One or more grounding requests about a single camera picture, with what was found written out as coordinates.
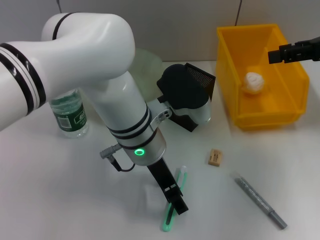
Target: white ball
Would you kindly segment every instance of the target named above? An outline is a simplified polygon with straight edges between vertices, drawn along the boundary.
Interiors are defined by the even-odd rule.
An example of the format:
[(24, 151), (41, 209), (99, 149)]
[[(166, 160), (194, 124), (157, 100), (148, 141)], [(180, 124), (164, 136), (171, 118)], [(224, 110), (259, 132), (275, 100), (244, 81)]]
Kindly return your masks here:
[(256, 72), (248, 72), (245, 75), (244, 84), (246, 90), (254, 94), (260, 92), (264, 88), (265, 80)]

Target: green label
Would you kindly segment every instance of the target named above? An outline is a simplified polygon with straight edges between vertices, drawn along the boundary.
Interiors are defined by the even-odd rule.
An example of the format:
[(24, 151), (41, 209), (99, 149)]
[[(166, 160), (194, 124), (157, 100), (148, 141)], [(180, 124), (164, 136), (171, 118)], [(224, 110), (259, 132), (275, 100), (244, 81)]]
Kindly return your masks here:
[(62, 115), (54, 112), (53, 114), (56, 118), (59, 128), (66, 132), (77, 131), (81, 129), (87, 122), (87, 116), (83, 104), (81, 104), (81, 107), (73, 113)]

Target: gray marker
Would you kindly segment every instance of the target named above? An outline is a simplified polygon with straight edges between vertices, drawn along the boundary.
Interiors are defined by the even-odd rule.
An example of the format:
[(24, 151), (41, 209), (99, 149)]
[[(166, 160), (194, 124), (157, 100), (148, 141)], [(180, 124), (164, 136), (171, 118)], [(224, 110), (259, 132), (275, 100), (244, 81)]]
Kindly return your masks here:
[(283, 221), (281, 217), (275, 212), (275, 210), (266, 202), (266, 200), (264, 200), (242, 176), (235, 177), (234, 181), (281, 229), (285, 229), (288, 226), (285, 221)]

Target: eraser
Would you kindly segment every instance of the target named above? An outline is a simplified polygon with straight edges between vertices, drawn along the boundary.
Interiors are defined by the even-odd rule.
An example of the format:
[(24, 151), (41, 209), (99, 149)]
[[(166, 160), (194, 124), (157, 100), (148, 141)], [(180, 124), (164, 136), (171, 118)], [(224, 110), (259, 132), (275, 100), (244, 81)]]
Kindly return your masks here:
[(217, 149), (212, 149), (208, 164), (219, 167), (222, 160), (222, 152)]

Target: black stripe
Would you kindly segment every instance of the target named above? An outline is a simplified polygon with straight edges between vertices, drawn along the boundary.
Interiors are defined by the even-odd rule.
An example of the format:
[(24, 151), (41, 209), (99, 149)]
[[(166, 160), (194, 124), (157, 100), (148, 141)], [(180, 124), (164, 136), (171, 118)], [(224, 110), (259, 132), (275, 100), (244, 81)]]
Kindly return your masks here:
[(129, 150), (135, 150), (135, 149), (139, 149), (139, 148), (142, 148), (144, 147), (145, 145), (147, 145), (148, 143), (150, 143), (156, 136), (157, 134), (157, 131), (158, 131), (158, 128), (156, 128), (156, 130), (152, 133), (151, 137), (149, 137), (149, 139), (137, 146), (124, 146), (124, 145), (121, 145), (120, 143), (118, 143), (123, 149), (129, 149)]
[(107, 128), (108, 128), (112, 133), (115, 133), (115, 134), (127, 134), (127, 133), (132, 132), (133, 130), (135, 130), (135, 129), (137, 129), (138, 127), (140, 127), (141, 124), (143, 124), (144, 121), (147, 119), (149, 108), (148, 108), (147, 104), (145, 104), (145, 106), (146, 106), (145, 114), (144, 114), (144, 116), (142, 117), (142, 119), (141, 119), (137, 124), (135, 124), (135, 125), (127, 128), (127, 129), (124, 129), (124, 130), (113, 130), (113, 129), (109, 128), (108, 126), (107, 126)]
[(58, 21), (58, 23), (56, 24), (56, 26), (55, 26), (55, 28), (54, 28), (54, 31), (53, 31), (52, 40), (56, 40), (56, 39), (57, 39), (58, 30), (59, 30), (59, 27), (60, 27), (61, 23), (62, 23), (68, 16), (70, 16), (71, 14), (75, 14), (75, 12), (70, 12), (70, 13), (64, 15), (64, 16)]
[(32, 98), (31, 91), (21, 73), (18, 69), (13, 65), (13, 63), (2, 53), (0, 53), (0, 63), (2, 63), (6, 69), (11, 73), (16, 82), (19, 84), (22, 93), (24, 95), (26, 105), (27, 105), (27, 115), (34, 110), (34, 99)]
[(151, 111), (149, 110), (149, 119), (146, 122), (146, 124), (139, 131), (136, 131), (135, 133), (127, 135), (127, 136), (118, 136), (118, 135), (113, 134), (112, 132), (110, 132), (110, 133), (117, 139), (123, 139), (123, 140), (124, 139), (133, 139), (136, 136), (139, 136), (140, 134), (142, 134), (147, 129), (147, 127), (149, 127), (151, 120), (152, 120), (152, 116), (151, 116)]
[(30, 76), (34, 82), (34, 85), (36, 87), (36, 90), (38, 92), (38, 95), (39, 95), (39, 108), (40, 108), (43, 104), (46, 103), (47, 97), (46, 97), (44, 85), (42, 84), (42, 81), (41, 81), (36, 69), (34, 68), (34, 66), (32, 66), (31, 62), (26, 58), (26, 56), (23, 55), (22, 52), (20, 52), (14, 46), (7, 44), (7, 43), (2, 43), (2, 44), (0, 44), (0, 47), (4, 48), (4, 49), (8, 50), (10, 53), (12, 53), (22, 63), (22, 65), (25, 67), (25, 69), (30, 74)]

